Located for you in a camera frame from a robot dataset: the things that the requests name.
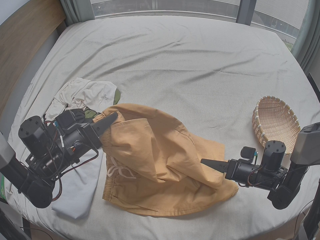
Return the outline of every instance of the wicker basket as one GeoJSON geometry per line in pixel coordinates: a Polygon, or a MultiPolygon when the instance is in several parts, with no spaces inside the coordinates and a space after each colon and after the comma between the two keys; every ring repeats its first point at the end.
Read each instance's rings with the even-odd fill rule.
{"type": "Polygon", "coordinates": [[[274,96],[265,96],[258,101],[252,126],[263,147],[267,141],[282,141],[287,148],[285,155],[292,153],[301,131],[296,114],[287,103],[274,96]]]}

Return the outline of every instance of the headboard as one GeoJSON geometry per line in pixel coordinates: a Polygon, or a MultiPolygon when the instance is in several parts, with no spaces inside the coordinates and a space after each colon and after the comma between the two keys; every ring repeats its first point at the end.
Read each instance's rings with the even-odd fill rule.
{"type": "Polygon", "coordinates": [[[20,75],[65,18],[60,0],[30,0],[0,25],[0,117],[20,75]]]}

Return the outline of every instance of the mattress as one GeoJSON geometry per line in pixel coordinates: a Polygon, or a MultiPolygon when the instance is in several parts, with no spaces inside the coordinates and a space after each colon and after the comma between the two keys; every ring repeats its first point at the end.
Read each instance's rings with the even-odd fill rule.
{"type": "MultiPolygon", "coordinates": [[[[263,153],[251,118],[256,102],[273,95],[306,126],[320,121],[320,104],[285,44],[273,32],[225,21],[181,16],[136,16],[69,26],[34,76],[11,128],[19,160],[28,150],[20,124],[42,115],[64,83],[76,77],[113,82],[120,102],[155,107],[198,136],[225,144],[225,158],[243,146],[263,153]]],[[[289,166],[289,157],[283,165],[289,166]]],[[[225,202],[178,217],[131,214],[102,199],[106,160],[89,215],[75,220],[49,206],[35,208],[5,182],[9,204],[30,222],[70,239],[246,239],[283,225],[313,199],[320,176],[312,166],[292,203],[276,210],[268,191],[240,188],[225,202]]]]}

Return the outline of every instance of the curtain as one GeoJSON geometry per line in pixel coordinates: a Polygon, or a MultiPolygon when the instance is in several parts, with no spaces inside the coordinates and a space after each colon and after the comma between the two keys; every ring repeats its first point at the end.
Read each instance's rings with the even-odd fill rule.
{"type": "Polygon", "coordinates": [[[66,13],[66,25],[94,20],[90,0],[60,0],[66,13]]]}
{"type": "Polygon", "coordinates": [[[317,57],[320,42],[320,0],[309,0],[307,12],[292,47],[292,54],[308,75],[312,62],[317,57]]]}

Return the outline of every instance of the white drawstring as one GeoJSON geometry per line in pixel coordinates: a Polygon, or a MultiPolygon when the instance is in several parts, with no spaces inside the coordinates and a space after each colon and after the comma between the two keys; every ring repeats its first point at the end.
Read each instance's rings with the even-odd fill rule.
{"type": "Polygon", "coordinates": [[[127,178],[127,179],[136,179],[136,177],[134,177],[133,173],[131,172],[130,168],[128,168],[128,167],[126,167],[126,166],[118,165],[117,162],[116,162],[116,160],[115,160],[115,158],[114,158],[113,156],[110,156],[110,159],[111,159],[111,161],[112,161],[112,163],[113,163],[113,166],[111,166],[111,167],[109,168],[109,170],[107,171],[107,173],[106,173],[108,177],[111,177],[116,170],[119,170],[119,174],[120,174],[121,176],[123,176],[123,177],[125,177],[125,178],[127,178]],[[128,176],[124,175],[124,174],[122,173],[122,169],[128,170],[128,171],[130,172],[130,174],[131,174],[132,177],[128,177],[128,176]]]}

